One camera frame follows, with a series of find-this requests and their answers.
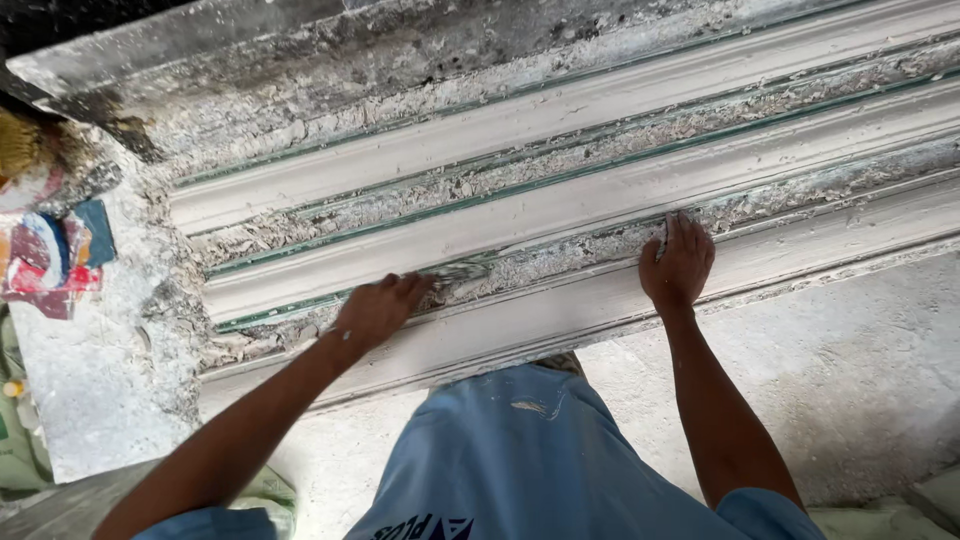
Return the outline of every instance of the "yellow bottle cap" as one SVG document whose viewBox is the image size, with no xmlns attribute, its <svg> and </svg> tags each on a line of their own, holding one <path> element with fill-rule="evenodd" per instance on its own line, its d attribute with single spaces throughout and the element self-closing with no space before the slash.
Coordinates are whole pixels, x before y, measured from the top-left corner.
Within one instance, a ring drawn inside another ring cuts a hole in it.
<svg viewBox="0 0 960 540">
<path fill-rule="evenodd" d="M 23 381 L 11 380 L 3 385 L 3 395 L 8 398 L 15 398 L 23 393 Z"/>
</svg>

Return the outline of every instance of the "cloth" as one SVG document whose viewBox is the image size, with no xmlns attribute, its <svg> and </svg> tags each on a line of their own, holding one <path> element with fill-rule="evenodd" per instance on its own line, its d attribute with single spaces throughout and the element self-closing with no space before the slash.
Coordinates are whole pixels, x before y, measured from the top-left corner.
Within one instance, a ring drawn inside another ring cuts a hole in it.
<svg viewBox="0 0 960 540">
<path fill-rule="evenodd" d="M 176 537 L 221 538 L 215 521 L 208 536 Z M 173 537 L 149 529 L 137 540 Z M 568 538 L 824 536 L 797 506 L 763 489 L 733 491 L 711 511 L 637 456 L 583 378 L 532 364 L 436 388 L 397 440 L 372 507 L 347 535 Z"/>
</svg>

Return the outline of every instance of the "concrete floor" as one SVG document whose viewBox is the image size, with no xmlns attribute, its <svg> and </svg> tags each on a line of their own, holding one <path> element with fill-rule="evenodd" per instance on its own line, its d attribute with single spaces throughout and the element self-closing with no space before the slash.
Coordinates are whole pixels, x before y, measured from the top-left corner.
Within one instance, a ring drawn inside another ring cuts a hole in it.
<svg viewBox="0 0 960 540">
<path fill-rule="evenodd" d="M 701 318 L 808 503 L 897 492 L 960 457 L 958 277 L 954 253 Z M 662 329 L 578 355 L 640 456 L 699 497 Z M 299 539 L 342 537 L 363 515 L 425 395 L 294 426 L 271 464 L 300 494 Z"/>
</svg>

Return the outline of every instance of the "person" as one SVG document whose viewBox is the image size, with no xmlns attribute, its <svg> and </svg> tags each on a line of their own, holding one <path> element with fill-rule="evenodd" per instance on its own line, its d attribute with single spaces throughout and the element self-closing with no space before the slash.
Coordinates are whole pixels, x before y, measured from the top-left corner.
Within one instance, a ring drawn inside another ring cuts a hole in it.
<svg viewBox="0 0 960 540">
<path fill-rule="evenodd" d="M 663 255 L 656 239 L 643 247 L 639 281 L 670 343 L 707 504 L 640 459 L 575 356 L 565 355 L 433 388 L 347 539 L 822 539 L 773 440 L 697 327 L 693 305 L 713 243 L 682 213 L 666 220 Z M 330 331 L 157 465 L 94 538 L 273 538 L 264 511 L 225 506 L 317 396 L 397 331 L 432 283 L 391 274 L 358 287 Z"/>
</svg>

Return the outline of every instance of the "hand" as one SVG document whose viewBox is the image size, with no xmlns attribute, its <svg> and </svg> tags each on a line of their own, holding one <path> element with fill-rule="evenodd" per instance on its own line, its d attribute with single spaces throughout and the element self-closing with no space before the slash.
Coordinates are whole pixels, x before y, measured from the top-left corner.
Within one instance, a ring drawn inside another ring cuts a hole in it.
<svg viewBox="0 0 960 540">
<path fill-rule="evenodd" d="M 333 327 L 363 356 L 400 330 L 435 280 L 416 273 L 403 278 L 387 274 L 380 283 L 360 285 L 340 309 Z"/>
<path fill-rule="evenodd" d="M 691 223 L 683 212 L 680 219 L 666 214 L 666 251 L 657 260 L 660 241 L 651 239 L 640 255 L 640 285 L 657 311 L 692 307 L 704 290 L 716 248 L 704 228 Z"/>
</svg>

